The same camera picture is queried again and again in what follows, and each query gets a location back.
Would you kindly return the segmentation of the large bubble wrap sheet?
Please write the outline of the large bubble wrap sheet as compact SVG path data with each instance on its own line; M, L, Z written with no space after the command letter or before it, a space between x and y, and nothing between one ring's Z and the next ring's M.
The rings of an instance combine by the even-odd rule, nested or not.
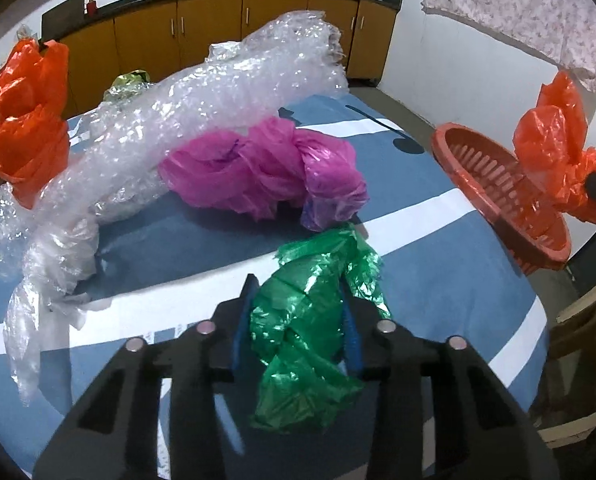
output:
M213 130L243 131L315 94L344 93L341 57L339 29L322 12L285 13L242 41L216 44L202 64L86 113L83 150L31 209L0 186L0 278L15 281L3 341L22 402L38 390L53 327L83 325L89 297L78 285L96 271L100 226L161 196L157 166L184 143Z

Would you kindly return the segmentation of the small red bottle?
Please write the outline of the small red bottle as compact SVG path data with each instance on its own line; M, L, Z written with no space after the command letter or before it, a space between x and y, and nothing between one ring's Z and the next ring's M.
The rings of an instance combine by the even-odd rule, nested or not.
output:
M87 16L93 16L97 12L97 2L96 0L86 0L85 3L85 14Z

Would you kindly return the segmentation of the blue white striped mat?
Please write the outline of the blue white striped mat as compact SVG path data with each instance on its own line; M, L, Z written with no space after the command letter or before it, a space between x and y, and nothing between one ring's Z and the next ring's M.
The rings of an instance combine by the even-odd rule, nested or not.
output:
M537 394L546 357L546 315L537 294L484 218L432 156L409 148L400 128L354 96L314 96L283 110L301 127L347 140L370 199L359 212L382 258L386 304L415 336L466 338L522 408ZM81 393L132 336L161 342L235 297L248 274L276 269L280 246L302 240L296 220L255 221L194 209L168 193L100 229L97 269L80 290L92 300L81 330L67 328L43 353L39 390L23 404L3 344L14 280L0 278L0 443L31 470ZM216 396L232 479L333 479L370 452L376 389L367 386L330 428L272 434L251 425L258 362Z

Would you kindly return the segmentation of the olive green plastic bag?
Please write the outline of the olive green plastic bag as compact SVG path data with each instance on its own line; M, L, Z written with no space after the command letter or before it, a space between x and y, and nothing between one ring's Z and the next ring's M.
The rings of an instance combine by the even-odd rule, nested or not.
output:
M104 92L104 102L120 102L131 99L148 89L152 83L146 70L132 70L119 75Z

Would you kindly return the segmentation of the wooden furniture piece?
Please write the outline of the wooden furniture piece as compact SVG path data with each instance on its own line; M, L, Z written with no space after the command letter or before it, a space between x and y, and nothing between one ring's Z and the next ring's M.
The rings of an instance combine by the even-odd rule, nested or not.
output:
M530 417L552 450L596 430L596 286L557 315Z

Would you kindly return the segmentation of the pink floral hanging cloth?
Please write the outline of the pink floral hanging cloth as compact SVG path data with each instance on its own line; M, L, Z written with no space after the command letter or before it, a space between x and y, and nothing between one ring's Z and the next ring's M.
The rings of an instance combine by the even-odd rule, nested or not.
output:
M596 92L596 5L592 0L423 0L425 12L476 27L536 52Z

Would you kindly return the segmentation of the lower wooden kitchen cabinets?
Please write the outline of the lower wooden kitchen cabinets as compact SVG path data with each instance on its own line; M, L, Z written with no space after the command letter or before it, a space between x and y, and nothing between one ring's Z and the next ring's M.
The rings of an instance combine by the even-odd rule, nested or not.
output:
M295 10L317 10L341 32L353 81L382 79L401 0L120 0L56 36L69 48L66 119L92 110L112 81L146 70L160 81L205 58L210 44L240 40Z

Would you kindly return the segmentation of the orange plastic bag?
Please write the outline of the orange plastic bag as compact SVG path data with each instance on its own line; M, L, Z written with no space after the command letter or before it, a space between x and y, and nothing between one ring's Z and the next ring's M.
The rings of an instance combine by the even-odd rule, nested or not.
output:
M66 44L28 38L0 70L0 178L27 209L68 165L68 68Z
M596 203L584 188L596 172L596 148L586 148L588 123L580 93L564 70L541 87L537 105L514 132L520 166L553 207L596 224Z

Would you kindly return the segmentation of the magenta plastic bag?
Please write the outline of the magenta plastic bag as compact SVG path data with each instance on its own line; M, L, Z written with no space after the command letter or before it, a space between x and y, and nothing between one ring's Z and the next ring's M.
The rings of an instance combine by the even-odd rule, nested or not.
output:
M270 117L245 134L205 133L158 166L169 190L195 208L271 220L285 204L306 229L322 232L350 220L368 202L356 151L344 139Z

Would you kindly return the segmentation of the dark cutting board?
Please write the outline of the dark cutting board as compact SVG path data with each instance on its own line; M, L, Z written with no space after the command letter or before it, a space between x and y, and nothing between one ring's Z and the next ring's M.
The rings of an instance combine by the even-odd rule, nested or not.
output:
M41 38L55 40L84 23L84 0L65 0L41 16Z

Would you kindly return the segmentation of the red plastic basket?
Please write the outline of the red plastic basket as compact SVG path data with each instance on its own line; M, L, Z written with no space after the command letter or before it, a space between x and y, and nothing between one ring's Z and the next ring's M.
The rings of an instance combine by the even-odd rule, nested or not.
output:
M473 129L448 122L432 135L432 154L522 272L566 266L571 254L566 221L510 151Z

